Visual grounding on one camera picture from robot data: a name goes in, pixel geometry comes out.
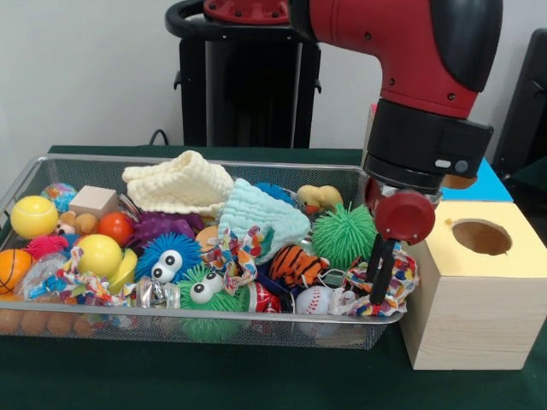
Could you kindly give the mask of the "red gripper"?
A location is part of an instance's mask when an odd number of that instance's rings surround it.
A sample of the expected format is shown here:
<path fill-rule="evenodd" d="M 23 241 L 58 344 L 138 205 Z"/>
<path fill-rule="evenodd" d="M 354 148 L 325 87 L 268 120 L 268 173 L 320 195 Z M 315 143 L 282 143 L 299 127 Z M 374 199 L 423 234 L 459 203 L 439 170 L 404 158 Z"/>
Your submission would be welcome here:
<path fill-rule="evenodd" d="M 435 223 L 435 202 L 418 191 L 369 179 L 365 188 L 365 203 L 378 232 L 368 262 L 366 280 L 373 283 L 371 303 L 380 305 L 391 281 L 396 242 L 416 244 L 429 235 Z"/>

